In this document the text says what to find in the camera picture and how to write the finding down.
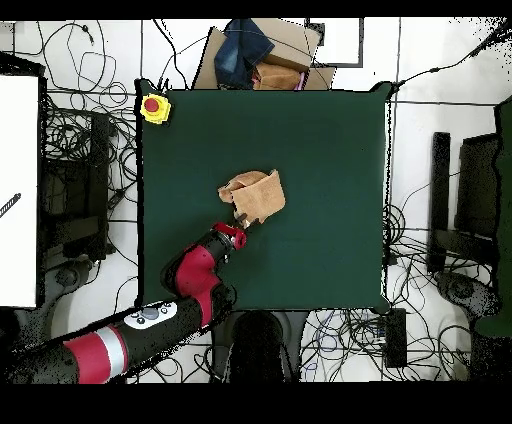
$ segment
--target wire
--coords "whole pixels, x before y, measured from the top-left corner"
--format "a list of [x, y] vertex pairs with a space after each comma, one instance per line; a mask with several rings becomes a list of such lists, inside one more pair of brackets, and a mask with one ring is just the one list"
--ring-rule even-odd
[[85, 283], [84, 286], [87, 286], [88, 284], [92, 284], [96, 281], [96, 278], [98, 278], [98, 275], [100, 273], [100, 269], [101, 269], [101, 261], [98, 264], [98, 269], [96, 270], [96, 276], [91, 281], [88, 281], [87, 283]]
[[[460, 65], [462, 62], [464, 62], [469, 57], [476, 57], [478, 55], [478, 53], [480, 53], [488, 45], [504, 41], [504, 39], [496, 38], [496, 35], [499, 32], [501, 32], [501, 31], [508, 30], [509, 27], [510, 27], [510, 23], [508, 22], [508, 19], [505, 19], [505, 21], [502, 22], [498, 26], [498, 28], [493, 30], [492, 33], [482, 43], [480, 43], [476, 48], [471, 50], [467, 55], [465, 55], [458, 62], [455, 62], [452, 65], [435, 67], [435, 68], [431, 68], [431, 69], [428, 69], [426, 71], [420, 72], [420, 73], [418, 73], [416, 75], [413, 75], [412, 77], [409, 77], [409, 78], [407, 78], [405, 80], [400, 81], [398, 84], [396, 84], [396, 88], [397, 89], [400, 88], [404, 84], [407, 84], [409, 81], [411, 81], [411, 80], [413, 80], [413, 79], [415, 79], [415, 78], [417, 78], [417, 77], [419, 77], [421, 75], [425, 75], [425, 74], [429, 74], [429, 73], [436, 73], [436, 72], [439, 72], [439, 71], [442, 71], [442, 70], [445, 70], [445, 69], [455, 68], [456, 66]], [[502, 38], [508, 37], [508, 36], [510, 36], [510, 33], [504, 34]]]
[[128, 280], [126, 280], [123, 284], [121, 284], [119, 286], [119, 288], [117, 289], [117, 294], [116, 294], [116, 303], [114, 304], [114, 314], [117, 312], [117, 302], [119, 300], [119, 293], [121, 292], [121, 289], [126, 285], [128, 284], [130, 281], [132, 280], [135, 280], [136, 278], [138, 278], [137, 276], [135, 277], [130, 277], [128, 278]]
[[136, 267], [138, 267], [137, 263], [135, 261], [132, 261], [130, 258], [127, 258], [125, 255], [123, 255], [123, 253], [114, 245], [114, 243], [112, 243], [112, 240], [110, 240], [110, 236], [107, 234], [107, 239], [109, 241], [109, 243], [114, 246], [114, 248], [116, 249], [117, 253], [119, 253], [123, 258], [125, 258], [128, 262], [131, 262], [133, 265], [135, 265]]
[[137, 221], [130, 221], [128, 219], [109, 219], [108, 222], [129, 222], [132, 224], [137, 224]]
[[452, 377], [452, 375], [448, 372], [448, 370], [446, 369], [446, 365], [444, 363], [444, 357], [443, 357], [443, 351], [441, 349], [441, 338], [443, 337], [443, 334], [448, 331], [448, 330], [451, 330], [452, 328], [458, 328], [460, 330], [464, 330], [466, 331], [467, 333], [471, 334], [471, 332], [469, 331], [469, 329], [467, 329], [466, 327], [463, 327], [461, 325], [457, 325], [457, 324], [453, 324], [453, 325], [449, 325], [448, 327], [445, 327], [441, 330], [441, 332], [439, 333], [439, 336], [437, 337], [437, 346], [438, 346], [438, 351], [439, 351], [439, 360], [441, 362], [441, 366], [443, 367], [443, 370], [444, 372], [446, 373], [446, 375], [448, 376], [448, 378], [450, 380], [456, 380], [456, 378]]
[[[454, 172], [453, 174], [449, 174], [448, 177], [445, 177], [445, 176], [442, 176], [442, 177], [438, 177], [436, 178], [434, 181], [437, 181], [439, 179], [443, 179], [443, 178], [450, 178], [450, 177], [453, 177], [455, 175], [459, 175], [460, 174], [460, 171], [458, 172]], [[414, 190], [411, 194], [409, 194], [409, 196], [407, 196], [407, 198], [405, 199], [405, 202], [404, 202], [404, 205], [402, 206], [402, 210], [405, 210], [405, 207], [407, 206], [407, 202], [409, 201], [409, 199], [411, 198], [411, 196], [415, 193], [417, 193], [418, 191], [420, 190], [423, 190], [424, 188], [428, 187], [429, 185], [431, 185], [434, 181], [431, 181], [429, 182], [428, 184], [425, 184], [424, 186], [418, 188], [417, 190]]]
[[[172, 58], [174, 58], [174, 69], [176, 69], [176, 72], [178, 72], [178, 74], [181, 75], [181, 78], [183, 78], [183, 83], [185, 84], [185, 89], [188, 90], [188, 84], [187, 84], [187, 80], [185, 79], [185, 75], [183, 75], [183, 73], [178, 69], [178, 65], [176, 63], [176, 49], [174, 48], [174, 43], [171, 41], [171, 39], [167, 36], [167, 34], [162, 30], [162, 28], [160, 28], [160, 26], [158, 25], [158, 23], [156, 22], [156, 19], [153, 19], [153, 23], [155, 24], [155, 26], [158, 28], [158, 30], [160, 31], [160, 33], [164, 36], [164, 38], [167, 40], [167, 42], [171, 45], [171, 48], [172, 48], [172, 51], [173, 51], [173, 55], [171, 56]], [[161, 79], [163, 78], [163, 72], [162, 72], [162, 77], [160, 77], [160, 81], [158, 83], [158, 86], [160, 88], [161, 86]]]

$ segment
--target yellow emergency stop button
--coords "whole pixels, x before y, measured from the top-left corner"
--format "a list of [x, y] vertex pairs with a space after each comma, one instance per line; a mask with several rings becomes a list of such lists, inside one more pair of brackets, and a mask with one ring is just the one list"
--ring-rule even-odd
[[149, 94], [142, 98], [140, 113], [146, 121], [160, 125], [167, 121], [170, 112], [171, 104], [165, 97]]

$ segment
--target cardboard box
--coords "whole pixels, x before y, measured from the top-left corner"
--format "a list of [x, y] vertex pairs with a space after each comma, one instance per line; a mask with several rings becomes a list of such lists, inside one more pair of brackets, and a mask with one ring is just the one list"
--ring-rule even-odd
[[[298, 72], [307, 72], [303, 90], [330, 88], [335, 68], [314, 68], [311, 63], [310, 56], [314, 56], [320, 41], [320, 35], [317, 32], [277, 18], [253, 18], [253, 21], [275, 45], [265, 58], [265, 63], [285, 66]], [[210, 29], [192, 89], [215, 90], [218, 88], [214, 59], [226, 38], [217, 28]]]

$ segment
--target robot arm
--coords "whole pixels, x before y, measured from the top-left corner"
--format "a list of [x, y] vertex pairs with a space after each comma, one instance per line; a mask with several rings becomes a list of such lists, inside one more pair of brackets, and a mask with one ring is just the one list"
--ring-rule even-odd
[[245, 240], [241, 229], [215, 224], [162, 271], [162, 284], [178, 300], [147, 305], [97, 331], [33, 349], [8, 372], [8, 381], [105, 383], [172, 349], [230, 309], [230, 290], [215, 270]]

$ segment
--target green table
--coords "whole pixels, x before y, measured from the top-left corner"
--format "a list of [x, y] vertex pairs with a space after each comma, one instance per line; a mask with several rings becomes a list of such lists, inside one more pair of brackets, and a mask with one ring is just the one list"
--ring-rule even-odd
[[[155, 93], [137, 82], [139, 96]], [[286, 206], [231, 256], [220, 277], [237, 309], [382, 304], [385, 101], [371, 92], [169, 91], [169, 125], [142, 122], [143, 302], [168, 297], [160, 271], [217, 221], [217, 188], [277, 169]]]

